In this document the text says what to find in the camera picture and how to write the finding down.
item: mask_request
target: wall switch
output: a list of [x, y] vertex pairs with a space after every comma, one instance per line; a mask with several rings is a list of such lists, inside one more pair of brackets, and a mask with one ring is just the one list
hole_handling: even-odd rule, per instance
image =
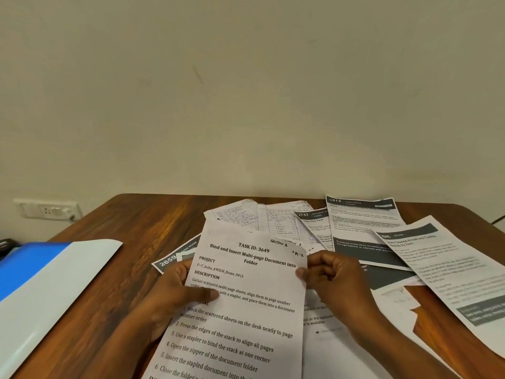
[[76, 221], [82, 218], [77, 202], [14, 199], [19, 214], [25, 218]]

